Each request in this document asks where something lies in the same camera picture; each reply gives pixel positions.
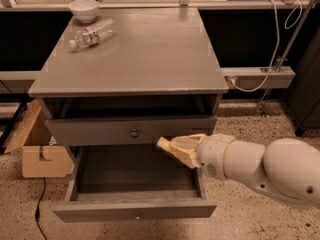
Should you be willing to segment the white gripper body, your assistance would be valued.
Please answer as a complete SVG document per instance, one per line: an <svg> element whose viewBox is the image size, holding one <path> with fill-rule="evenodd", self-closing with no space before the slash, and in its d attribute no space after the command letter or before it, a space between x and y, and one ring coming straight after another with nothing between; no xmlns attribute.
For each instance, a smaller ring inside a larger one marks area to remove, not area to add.
<svg viewBox="0 0 320 240"><path fill-rule="evenodd" d="M213 134L204 138L196 152L202 172L208 176L225 181L223 163L228 146L235 140L234 136Z"/></svg>

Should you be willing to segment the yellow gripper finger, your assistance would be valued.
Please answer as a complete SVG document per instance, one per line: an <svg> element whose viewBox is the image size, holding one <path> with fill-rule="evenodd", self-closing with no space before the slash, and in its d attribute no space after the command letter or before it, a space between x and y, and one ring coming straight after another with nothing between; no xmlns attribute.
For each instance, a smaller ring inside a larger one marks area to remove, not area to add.
<svg viewBox="0 0 320 240"><path fill-rule="evenodd" d="M170 145L174 149L192 150L195 149L205 138L205 134L178 136L170 141Z"/></svg>
<svg viewBox="0 0 320 240"><path fill-rule="evenodd" d="M196 152L197 144L177 145L176 143L171 143L170 147L171 154L187 167L191 169L201 167Z"/></svg>

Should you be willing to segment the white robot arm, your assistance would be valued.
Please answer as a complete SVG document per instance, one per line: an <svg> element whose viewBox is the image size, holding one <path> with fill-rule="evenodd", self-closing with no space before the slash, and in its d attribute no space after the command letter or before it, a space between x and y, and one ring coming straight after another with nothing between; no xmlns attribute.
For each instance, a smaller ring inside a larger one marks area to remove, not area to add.
<svg viewBox="0 0 320 240"><path fill-rule="evenodd" d="M233 136L204 134L175 137L173 155L221 181L233 180L294 208L320 207L320 151L297 139L269 145Z"/></svg>

